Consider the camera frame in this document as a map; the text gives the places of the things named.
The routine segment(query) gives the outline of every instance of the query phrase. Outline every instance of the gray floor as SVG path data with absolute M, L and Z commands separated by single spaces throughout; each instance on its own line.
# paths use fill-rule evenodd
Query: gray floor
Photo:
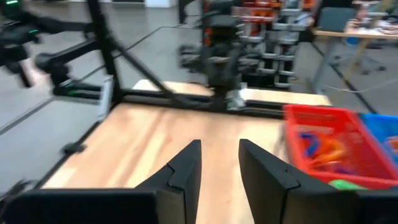
M 85 5 L 70 4 L 35 4 L 32 10 L 48 16 L 56 16 L 65 20 L 87 21 Z M 155 34 L 133 47 L 134 53 L 162 80 L 185 82 L 191 79 L 190 74 L 178 69 L 176 49 L 180 44 L 197 43 L 197 30 L 173 29 L 177 25 L 176 9 L 146 9 L 134 5 L 115 4 L 104 5 L 115 36 L 127 47 L 137 42 L 157 28 Z M 190 6 L 190 14 L 198 14 L 198 6 Z M 43 37 L 41 45 L 29 45 L 31 54 L 41 52 L 56 52 L 83 40 L 81 34 L 67 32 Z M 323 43 L 317 45 L 324 49 Z M 341 46 L 337 52 L 344 52 Z M 355 75 L 351 82 L 358 89 L 369 88 L 378 83 L 395 79 L 398 65 L 394 56 L 398 49 L 372 50 L 372 56 L 385 62 L 386 72 L 374 72 L 368 76 Z M 310 44 L 302 44 L 297 60 L 297 74 L 301 79 L 312 77 L 321 60 L 321 56 Z M 84 77 L 101 65 L 97 52 L 86 54 L 70 63 L 73 75 Z M 133 87 L 142 77 L 123 59 L 117 60 L 118 70 L 123 79 L 123 85 Z M 104 70 L 96 72 L 87 81 L 101 83 Z M 33 72 L 35 87 L 25 90 L 18 87 L 13 76 L 0 71 L 0 130 L 24 113 L 51 98 L 50 86 L 46 76 Z M 328 68 L 325 83 L 329 86 L 346 88 L 335 72 Z M 294 91 L 307 92 L 302 85 L 294 85 Z M 328 90 L 327 95 L 335 106 L 367 112 L 364 106 L 352 93 L 335 94 Z M 365 98 L 380 113 L 398 115 L 398 104 L 394 95 L 398 93 L 395 85 L 389 85 L 381 90 L 365 93 Z M 93 105 L 71 103 L 55 100 L 49 103 L 29 119 L 21 122 L 6 133 L 0 131 L 0 192 L 5 191 L 21 178 L 41 178 L 60 158 L 59 149 L 70 141 L 77 140 L 95 121 L 96 108 Z

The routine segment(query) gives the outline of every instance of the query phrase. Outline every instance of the red container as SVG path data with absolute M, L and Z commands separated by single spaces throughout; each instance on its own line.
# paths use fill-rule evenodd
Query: red container
M 284 108 L 290 163 L 325 183 L 344 179 L 369 189 L 388 189 L 398 185 L 398 173 L 379 148 L 358 116 L 350 110 L 287 105 Z M 306 156 L 308 141 L 302 131 L 321 131 L 329 136 L 341 136 L 346 156 L 343 161 L 354 174 L 340 174 L 313 169 Z

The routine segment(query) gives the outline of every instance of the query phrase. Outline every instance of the cable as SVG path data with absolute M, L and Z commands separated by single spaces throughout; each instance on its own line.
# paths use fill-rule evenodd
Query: cable
M 396 78 L 395 80 L 391 80 L 389 82 L 385 82 L 385 83 L 376 85 L 376 86 L 371 87 L 371 88 L 367 88 L 367 89 L 364 89 L 364 90 L 356 90 L 356 91 L 348 90 L 348 89 L 342 89 L 342 88 L 336 88 L 336 87 L 327 86 L 327 85 L 325 85 L 324 87 L 331 88 L 332 90 L 344 91 L 344 92 L 347 92 L 347 93 L 365 93 L 365 92 L 368 92 L 368 91 L 377 90 L 379 88 L 382 88 L 382 87 L 385 87 L 385 86 L 388 86 L 388 85 L 392 85 L 392 84 L 397 83 L 397 82 L 398 82 L 398 78 Z

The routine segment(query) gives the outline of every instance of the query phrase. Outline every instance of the black metal frame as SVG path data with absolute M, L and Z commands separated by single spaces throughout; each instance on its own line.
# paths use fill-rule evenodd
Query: black metal frame
M 185 110 L 199 110 L 214 113 L 227 113 L 244 116 L 256 116 L 263 118 L 282 119 L 282 109 L 284 103 L 274 103 L 266 101 L 247 100 L 246 106 L 242 110 L 227 110 L 225 96 L 226 91 L 214 89 L 212 96 L 188 95 L 174 93 L 149 70 L 135 56 L 127 53 L 124 47 L 119 44 L 108 30 L 106 18 L 101 11 L 98 0 L 87 0 L 90 12 L 93 33 L 96 45 L 101 51 L 106 73 L 113 77 L 112 107 L 119 103 L 139 103 L 145 105 L 164 106 Z M 142 75 L 150 80 L 160 91 L 131 90 L 121 87 L 118 71 L 115 66 L 113 51 L 118 51 L 132 66 L 138 69 Z M 99 100 L 101 86 L 88 85 L 82 82 L 73 82 L 65 86 L 56 86 L 53 89 L 54 95 L 69 96 L 74 98 L 88 98 Z

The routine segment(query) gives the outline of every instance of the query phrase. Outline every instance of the wooden tabletop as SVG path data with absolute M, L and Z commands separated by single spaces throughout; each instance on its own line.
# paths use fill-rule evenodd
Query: wooden tabletop
M 330 31 L 322 31 L 316 28 L 312 29 L 314 35 L 318 36 L 328 36 L 328 37 L 359 37 L 359 38 L 370 38 L 370 39 L 398 39 L 398 34 L 388 35 L 383 34 L 377 29 L 355 29 L 351 26 L 351 22 L 347 23 L 346 29 L 344 32 L 330 32 Z
M 201 86 L 166 82 L 178 92 L 209 94 Z M 135 89 L 153 90 L 146 80 Z M 325 96 L 249 90 L 248 98 L 329 105 Z M 44 188 L 133 188 L 158 171 L 193 139 L 202 140 L 197 223 L 253 223 L 238 162 L 239 139 L 274 151 L 281 120 L 121 104 Z

